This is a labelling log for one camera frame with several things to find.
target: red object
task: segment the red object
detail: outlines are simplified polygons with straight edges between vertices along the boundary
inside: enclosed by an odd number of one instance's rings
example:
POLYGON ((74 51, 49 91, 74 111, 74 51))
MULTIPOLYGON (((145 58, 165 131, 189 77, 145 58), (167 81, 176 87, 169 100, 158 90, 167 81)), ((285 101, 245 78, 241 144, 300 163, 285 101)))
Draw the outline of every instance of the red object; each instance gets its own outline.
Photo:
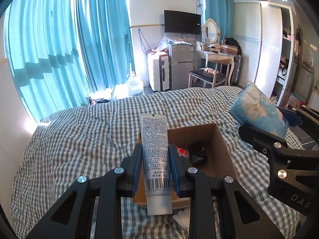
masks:
POLYGON ((306 103, 305 103, 304 101, 301 101, 299 108, 301 109, 301 107, 302 107, 303 105, 306 105, 306 103))
POLYGON ((176 147, 176 149, 177 149, 177 152, 180 156, 184 156, 185 158, 188 159, 189 153, 187 150, 185 150, 184 148, 181 148, 181 147, 176 147))

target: white suitcase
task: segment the white suitcase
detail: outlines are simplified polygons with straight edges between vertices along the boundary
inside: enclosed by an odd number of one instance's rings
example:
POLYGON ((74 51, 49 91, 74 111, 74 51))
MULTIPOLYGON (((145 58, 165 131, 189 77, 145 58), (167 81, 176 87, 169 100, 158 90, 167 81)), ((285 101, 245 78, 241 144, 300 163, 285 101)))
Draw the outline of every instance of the white suitcase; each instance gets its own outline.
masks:
POLYGON ((148 74, 153 91, 169 90, 169 60, 164 52, 147 55, 148 74))

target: plastic bag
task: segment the plastic bag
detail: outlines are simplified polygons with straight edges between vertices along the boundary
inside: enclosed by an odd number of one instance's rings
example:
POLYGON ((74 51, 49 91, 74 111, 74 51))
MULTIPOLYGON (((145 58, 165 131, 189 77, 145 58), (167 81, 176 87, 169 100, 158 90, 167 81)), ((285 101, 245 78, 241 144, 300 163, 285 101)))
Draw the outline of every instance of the plastic bag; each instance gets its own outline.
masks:
POLYGON ((117 84, 114 86, 112 94, 111 94, 111 101, 116 101, 124 98, 128 98, 129 91, 126 83, 117 84))
POLYGON ((162 51, 166 48, 168 48, 169 44, 173 44, 174 40, 169 39, 166 37, 166 35, 164 35, 164 38, 159 42, 156 51, 162 51))
POLYGON ((136 76, 135 73, 132 72, 131 74, 128 74, 126 77, 129 77, 129 79, 126 81, 126 85, 130 97, 145 95, 144 84, 139 76, 136 76))
POLYGON ((288 121, 253 83, 238 94, 229 113, 241 125, 249 123, 275 136, 286 136, 288 121))

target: chair cushion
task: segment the chair cushion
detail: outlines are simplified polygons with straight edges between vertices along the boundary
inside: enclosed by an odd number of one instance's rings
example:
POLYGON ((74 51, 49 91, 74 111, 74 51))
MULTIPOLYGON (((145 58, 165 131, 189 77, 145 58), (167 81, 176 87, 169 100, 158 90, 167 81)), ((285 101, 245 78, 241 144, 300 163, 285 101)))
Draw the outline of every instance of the chair cushion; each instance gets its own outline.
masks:
MULTIPOLYGON (((203 69, 195 70, 195 71, 189 71, 192 76, 199 77, 206 82, 213 82, 214 75, 211 73, 206 73, 203 69)), ((226 79, 226 75, 223 73, 219 72, 216 76, 216 83, 221 82, 226 79)))

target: white wall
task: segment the white wall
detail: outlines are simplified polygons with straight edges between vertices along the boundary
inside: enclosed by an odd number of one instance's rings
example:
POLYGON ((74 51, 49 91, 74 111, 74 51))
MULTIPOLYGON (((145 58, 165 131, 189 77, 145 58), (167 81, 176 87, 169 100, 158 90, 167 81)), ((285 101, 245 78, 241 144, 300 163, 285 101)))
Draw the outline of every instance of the white wall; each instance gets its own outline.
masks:
POLYGON ((4 15, 0 19, 0 202, 10 218, 13 177, 34 131, 11 78, 3 46, 4 15))
MULTIPOLYGON (((164 10, 183 11, 196 13, 196 0, 130 0, 130 15, 131 25, 149 25, 149 24, 164 24, 164 10)), ((132 28, 132 41, 134 62, 137 75, 140 75, 144 86, 149 85, 149 77, 147 70, 147 56, 143 54, 140 44, 138 30, 141 29, 143 35, 152 49, 155 49, 164 37, 164 26, 157 27, 141 27, 132 28)), ((180 39, 180 34, 168 33, 171 39, 180 39)), ((190 41, 196 39, 195 35, 188 35, 190 41)))

